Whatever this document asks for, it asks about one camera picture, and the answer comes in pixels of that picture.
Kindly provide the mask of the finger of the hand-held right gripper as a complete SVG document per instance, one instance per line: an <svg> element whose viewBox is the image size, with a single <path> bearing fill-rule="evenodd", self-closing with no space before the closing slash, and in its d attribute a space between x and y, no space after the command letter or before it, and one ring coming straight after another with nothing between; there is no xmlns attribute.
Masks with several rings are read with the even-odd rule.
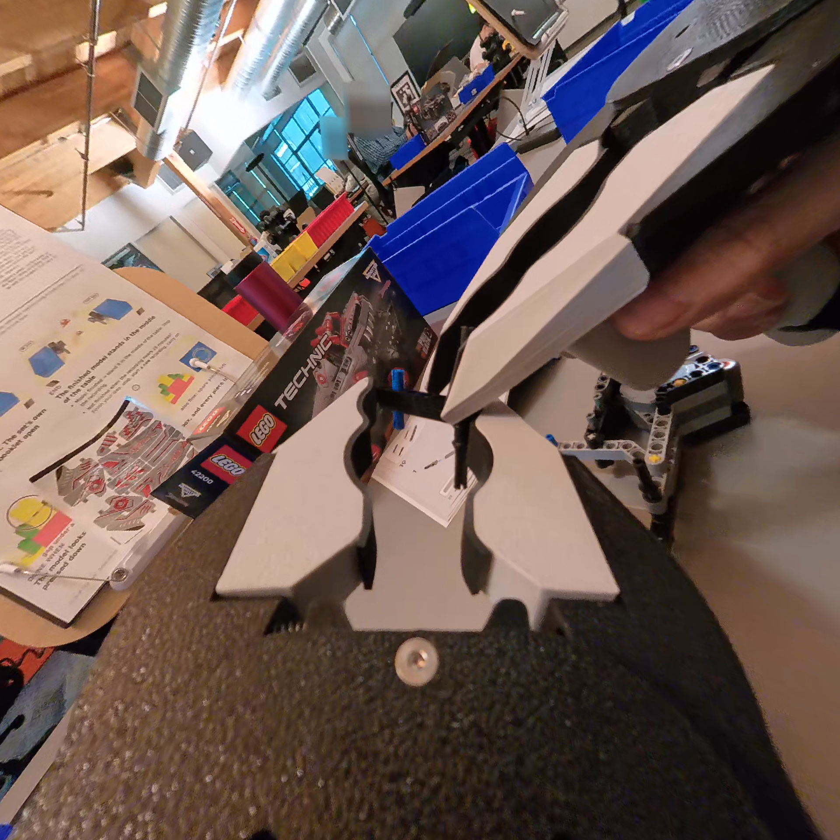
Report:
<svg viewBox="0 0 840 840"><path fill-rule="evenodd" d="M534 188L491 250L500 263L489 272L476 273L477 286L446 321L427 368L427 391L438 394L450 383L461 330L478 328L501 309L527 271L587 214L620 160L617 147L594 141L574 150L545 183Z"/></svg>
<svg viewBox="0 0 840 840"><path fill-rule="evenodd" d="M703 93L654 129L645 102L623 112L599 142L621 160L586 215L531 267L509 300L476 329L461 330L442 420L471 418L563 351L587 346L618 380L651 387L680 364L686 342L640 350L603 324L637 298L655 273L639 253L637 228L703 175L779 107L773 65Z"/></svg>

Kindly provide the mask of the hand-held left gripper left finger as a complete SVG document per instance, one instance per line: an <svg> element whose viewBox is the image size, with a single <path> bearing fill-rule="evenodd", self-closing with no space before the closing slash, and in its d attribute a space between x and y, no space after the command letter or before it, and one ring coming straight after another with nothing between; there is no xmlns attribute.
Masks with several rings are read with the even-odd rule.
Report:
<svg viewBox="0 0 840 840"><path fill-rule="evenodd" d="M344 602L370 590L376 567L371 499L375 385L361 380L272 457L215 592Z"/></svg>

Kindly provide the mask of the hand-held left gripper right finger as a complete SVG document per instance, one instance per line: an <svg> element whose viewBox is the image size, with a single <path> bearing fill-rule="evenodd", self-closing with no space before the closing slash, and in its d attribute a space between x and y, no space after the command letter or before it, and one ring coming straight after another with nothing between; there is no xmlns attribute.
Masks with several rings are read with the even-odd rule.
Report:
<svg viewBox="0 0 840 840"><path fill-rule="evenodd" d="M503 402L469 433L476 485L465 504L461 572L496 612L511 603L533 631L557 601L614 602L620 587L560 451Z"/></svg>

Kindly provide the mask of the short black toy beam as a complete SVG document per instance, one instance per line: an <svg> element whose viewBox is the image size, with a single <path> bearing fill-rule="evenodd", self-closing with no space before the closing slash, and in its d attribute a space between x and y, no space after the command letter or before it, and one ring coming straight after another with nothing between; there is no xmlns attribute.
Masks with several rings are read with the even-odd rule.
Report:
<svg viewBox="0 0 840 840"><path fill-rule="evenodd" d="M443 394L417 391L395 392L382 387L375 387L373 394L375 404L383 411L437 422L442 421L442 413L447 401L447 396Z"/></svg>

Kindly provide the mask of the person's right hand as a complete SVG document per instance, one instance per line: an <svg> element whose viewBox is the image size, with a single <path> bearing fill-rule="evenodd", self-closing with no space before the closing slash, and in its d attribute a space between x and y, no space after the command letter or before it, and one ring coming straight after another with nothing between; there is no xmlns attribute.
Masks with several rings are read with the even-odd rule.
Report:
<svg viewBox="0 0 840 840"><path fill-rule="evenodd" d="M781 272L816 245L838 248L839 151L833 138L706 231L636 299L612 316L631 340L682 329L723 340L772 330L789 305Z"/></svg>

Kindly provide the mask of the nested blue storage bins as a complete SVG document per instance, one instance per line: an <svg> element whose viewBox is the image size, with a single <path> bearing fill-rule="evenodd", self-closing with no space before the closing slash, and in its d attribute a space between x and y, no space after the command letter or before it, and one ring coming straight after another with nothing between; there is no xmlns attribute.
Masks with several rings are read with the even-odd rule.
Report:
<svg viewBox="0 0 840 840"><path fill-rule="evenodd" d="M426 316L457 302L532 187L502 144L425 195L370 248Z"/></svg>

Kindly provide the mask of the black toy car set box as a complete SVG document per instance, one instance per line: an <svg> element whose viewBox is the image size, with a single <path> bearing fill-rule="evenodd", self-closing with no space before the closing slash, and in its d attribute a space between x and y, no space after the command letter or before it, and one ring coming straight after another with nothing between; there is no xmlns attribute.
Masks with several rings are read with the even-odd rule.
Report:
<svg viewBox="0 0 840 840"><path fill-rule="evenodd" d="M328 273L304 304L308 311L202 416L153 499L196 518L358 382L389 387L402 370L407 389L418 383L436 335L371 248Z"/></svg>

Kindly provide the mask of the open instruction booklet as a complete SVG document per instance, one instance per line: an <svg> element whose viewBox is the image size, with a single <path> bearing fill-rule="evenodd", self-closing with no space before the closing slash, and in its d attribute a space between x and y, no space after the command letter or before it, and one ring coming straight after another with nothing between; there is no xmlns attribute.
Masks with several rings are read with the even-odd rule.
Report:
<svg viewBox="0 0 840 840"><path fill-rule="evenodd" d="M463 507L476 477L455 488L454 429L431 419L405 416L385 447L372 479L447 528Z"/></svg>

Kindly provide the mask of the small distant toy set box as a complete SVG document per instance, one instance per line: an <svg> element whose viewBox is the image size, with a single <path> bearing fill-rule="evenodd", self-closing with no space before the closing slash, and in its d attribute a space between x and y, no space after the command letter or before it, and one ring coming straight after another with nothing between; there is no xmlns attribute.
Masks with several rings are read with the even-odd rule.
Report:
<svg viewBox="0 0 840 840"><path fill-rule="evenodd" d="M431 144L456 119L448 88L434 85L422 93L416 106L416 122L426 144Z"/></svg>

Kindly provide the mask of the black and white marker sign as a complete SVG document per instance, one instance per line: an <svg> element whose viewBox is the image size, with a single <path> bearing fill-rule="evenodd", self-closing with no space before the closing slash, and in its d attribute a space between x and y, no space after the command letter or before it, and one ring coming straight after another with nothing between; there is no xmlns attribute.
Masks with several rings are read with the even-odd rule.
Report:
<svg viewBox="0 0 840 840"><path fill-rule="evenodd" d="M411 121L413 106L419 103L421 90L410 70L405 70L390 83L390 92L404 125Z"/></svg>

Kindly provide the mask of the maroon bottle with black lid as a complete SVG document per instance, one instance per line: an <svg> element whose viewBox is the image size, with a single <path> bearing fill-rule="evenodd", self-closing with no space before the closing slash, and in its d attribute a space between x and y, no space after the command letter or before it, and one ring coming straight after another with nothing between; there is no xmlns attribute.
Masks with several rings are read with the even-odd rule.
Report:
<svg viewBox="0 0 840 840"><path fill-rule="evenodd" d="M241 259L227 279L235 292L279 333L286 333L308 310L299 295L257 255Z"/></svg>

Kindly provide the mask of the yellow storage bin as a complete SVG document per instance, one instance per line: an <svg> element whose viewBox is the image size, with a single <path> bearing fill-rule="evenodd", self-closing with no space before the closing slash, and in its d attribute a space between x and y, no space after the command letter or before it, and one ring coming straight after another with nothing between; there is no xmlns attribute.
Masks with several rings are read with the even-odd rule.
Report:
<svg viewBox="0 0 840 840"><path fill-rule="evenodd" d="M304 231L294 238L289 246L284 248L269 264L279 277L290 283L297 272L318 253L318 250L319 247L308 231Z"/></svg>

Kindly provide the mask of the instruction poster on wooden board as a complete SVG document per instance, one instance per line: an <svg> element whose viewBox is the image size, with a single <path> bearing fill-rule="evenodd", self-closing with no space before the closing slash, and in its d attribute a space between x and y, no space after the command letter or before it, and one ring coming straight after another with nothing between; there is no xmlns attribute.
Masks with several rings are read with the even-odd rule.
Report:
<svg viewBox="0 0 840 840"><path fill-rule="evenodd" d="M153 269L111 270L2 207L2 638L116 616L187 525L151 496L267 342Z"/></svg>

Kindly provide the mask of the black ceiling speaker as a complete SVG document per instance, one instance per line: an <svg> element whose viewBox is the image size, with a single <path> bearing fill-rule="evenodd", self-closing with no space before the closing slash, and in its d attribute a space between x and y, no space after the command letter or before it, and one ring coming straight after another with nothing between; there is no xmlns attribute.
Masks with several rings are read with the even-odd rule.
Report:
<svg viewBox="0 0 840 840"><path fill-rule="evenodd" d="M213 156L211 148L193 129L189 129L183 133L175 151L184 164L193 172L203 167Z"/></svg>

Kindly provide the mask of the silver ventilation duct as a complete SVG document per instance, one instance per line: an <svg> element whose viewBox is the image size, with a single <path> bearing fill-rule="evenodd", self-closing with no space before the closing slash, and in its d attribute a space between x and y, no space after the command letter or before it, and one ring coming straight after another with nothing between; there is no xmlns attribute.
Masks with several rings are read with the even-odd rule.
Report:
<svg viewBox="0 0 840 840"><path fill-rule="evenodd" d="M166 4L156 57L140 64L132 102L140 117L136 147L149 161L174 150L223 8L223 1Z"/></svg>
<svg viewBox="0 0 840 840"><path fill-rule="evenodd" d="M243 97L256 89L269 100L280 77L328 9L327 1L260 1L228 74L226 88Z"/></svg>

